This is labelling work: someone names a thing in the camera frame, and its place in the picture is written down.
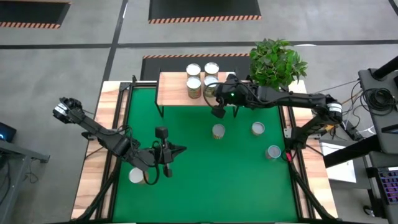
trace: wooden shelf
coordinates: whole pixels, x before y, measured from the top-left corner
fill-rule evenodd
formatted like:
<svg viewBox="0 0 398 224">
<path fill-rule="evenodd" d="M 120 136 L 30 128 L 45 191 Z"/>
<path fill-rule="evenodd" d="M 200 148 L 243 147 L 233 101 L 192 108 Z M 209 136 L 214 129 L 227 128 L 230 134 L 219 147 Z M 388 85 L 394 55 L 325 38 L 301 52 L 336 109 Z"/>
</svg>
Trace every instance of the wooden shelf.
<svg viewBox="0 0 398 224">
<path fill-rule="evenodd" d="M 225 82 L 228 74 L 234 72 L 219 72 L 218 81 Z M 161 72 L 159 77 L 159 88 L 157 90 L 156 102 L 159 106 L 207 106 L 203 98 L 205 84 L 205 73 L 200 73 L 201 97 L 191 99 L 188 96 L 187 73 L 186 72 Z M 207 98 L 211 105 L 218 105 L 214 97 Z"/>
</svg>

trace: wooden table frame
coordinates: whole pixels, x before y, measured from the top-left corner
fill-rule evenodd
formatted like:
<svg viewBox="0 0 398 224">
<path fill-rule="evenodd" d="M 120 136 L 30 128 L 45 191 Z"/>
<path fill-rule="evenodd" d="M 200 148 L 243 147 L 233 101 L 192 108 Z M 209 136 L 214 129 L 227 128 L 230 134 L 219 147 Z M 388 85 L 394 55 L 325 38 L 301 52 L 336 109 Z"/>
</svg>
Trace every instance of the wooden table frame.
<svg viewBox="0 0 398 224">
<path fill-rule="evenodd" d="M 122 124 L 127 124 L 128 109 L 132 100 L 131 95 L 135 88 L 157 88 L 157 82 L 136 80 L 133 80 L 133 82 L 104 82 L 95 120 L 105 128 L 117 128 Z M 297 93 L 306 92 L 302 81 L 298 84 L 292 84 L 289 88 Z M 312 119 L 310 109 L 280 106 L 279 114 L 283 128 L 302 126 Z M 320 151 L 317 140 L 308 140 L 307 144 Z M 89 142 L 86 154 L 93 152 L 99 147 L 98 142 Z M 294 164 L 318 201 L 328 213 L 337 217 L 322 156 L 311 150 L 298 151 L 297 157 L 294 159 Z M 120 167 L 120 159 L 115 158 L 109 151 L 106 152 L 105 149 L 97 152 L 85 161 L 72 211 L 72 219 L 78 218 L 86 210 L 100 191 L 101 186 L 105 184 L 106 179 L 113 178 L 112 186 L 108 190 L 103 190 L 106 193 L 104 194 L 104 198 L 100 200 L 99 209 L 88 217 L 91 220 L 96 219 L 96 222 L 112 221 Z M 293 181 L 293 177 L 291 179 L 298 221 L 308 222 L 305 218 L 319 218 L 319 215 L 314 212 L 313 207 L 309 204 L 309 200 L 303 194 L 301 188 Z"/>
</svg>

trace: yellow and black striped edge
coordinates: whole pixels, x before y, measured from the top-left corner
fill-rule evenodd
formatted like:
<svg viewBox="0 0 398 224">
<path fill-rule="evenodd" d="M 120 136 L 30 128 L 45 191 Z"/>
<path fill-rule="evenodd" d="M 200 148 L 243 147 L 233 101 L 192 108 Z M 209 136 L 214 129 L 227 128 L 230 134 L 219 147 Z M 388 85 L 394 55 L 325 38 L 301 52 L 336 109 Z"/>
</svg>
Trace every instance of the yellow and black striped edge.
<svg viewBox="0 0 398 224">
<path fill-rule="evenodd" d="M 183 57 L 248 57 L 249 54 L 186 54 L 186 55 L 145 55 L 145 58 L 183 58 Z"/>
<path fill-rule="evenodd" d="M 150 24 L 167 24 L 177 22 L 219 22 L 219 21 L 248 21 L 259 20 L 261 16 L 206 16 L 206 17 L 186 17 L 186 18 L 168 18 L 168 19 L 151 19 Z"/>
<path fill-rule="evenodd" d="M 59 24 L 43 24 L 31 22 L 0 22 L 0 27 L 13 27 L 13 28 L 39 28 L 39 29 L 59 29 Z"/>
</svg>

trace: can lid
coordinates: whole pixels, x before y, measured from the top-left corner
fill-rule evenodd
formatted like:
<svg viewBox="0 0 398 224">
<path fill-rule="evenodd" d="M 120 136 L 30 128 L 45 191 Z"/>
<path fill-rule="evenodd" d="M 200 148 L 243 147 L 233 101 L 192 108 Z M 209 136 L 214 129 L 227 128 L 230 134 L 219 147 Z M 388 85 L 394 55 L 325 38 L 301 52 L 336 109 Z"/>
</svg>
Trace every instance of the can lid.
<svg viewBox="0 0 398 224">
<path fill-rule="evenodd" d="M 201 81 L 198 77 L 190 77 L 187 80 L 187 86 L 189 88 L 199 88 L 201 85 Z"/>
<path fill-rule="evenodd" d="M 253 125 L 251 126 L 251 129 L 256 134 L 262 134 L 265 130 L 265 127 L 261 122 L 254 122 Z"/>
<path fill-rule="evenodd" d="M 200 73 L 200 66 L 196 63 L 189 64 L 187 66 L 187 73 L 189 75 L 198 75 Z"/>
<path fill-rule="evenodd" d="M 218 78 L 217 78 L 217 77 L 208 75 L 208 76 L 205 78 L 205 85 L 209 85 L 209 84 L 216 83 L 216 82 L 218 82 Z"/>
<path fill-rule="evenodd" d="M 137 184 L 137 183 L 141 182 L 142 180 L 144 180 L 144 174 L 137 167 L 132 168 L 129 173 L 129 180 L 132 183 Z"/>
<path fill-rule="evenodd" d="M 225 128 L 222 124 L 216 124 L 213 126 L 213 134 L 217 136 L 223 136 L 225 134 Z"/>
<path fill-rule="evenodd" d="M 280 156 L 281 151 L 278 146 L 269 146 L 268 147 L 268 155 L 271 156 L 272 158 L 276 159 Z"/>
<path fill-rule="evenodd" d="M 205 72 L 208 74 L 216 74 L 220 68 L 214 62 L 209 62 L 205 65 Z"/>
</svg>

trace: white paper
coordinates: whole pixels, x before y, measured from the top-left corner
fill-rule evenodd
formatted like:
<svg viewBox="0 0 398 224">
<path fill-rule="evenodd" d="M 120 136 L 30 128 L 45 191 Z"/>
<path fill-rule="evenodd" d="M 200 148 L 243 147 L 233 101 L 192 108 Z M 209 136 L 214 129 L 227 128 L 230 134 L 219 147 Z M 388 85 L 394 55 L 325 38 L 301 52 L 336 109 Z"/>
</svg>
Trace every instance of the white paper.
<svg viewBox="0 0 398 224">
<path fill-rule="evenodd" d="M 324 156 L 344 148 L 345 146 L 321 142 L 321 150 Z M 328 177 L 331 180 L 340 180 L 356 183 L 354 162 L 352 160 L 335 165 L 333 167 L 329 167 L 326 169 L 326 172 L 328 173 Z"/>
</svg>

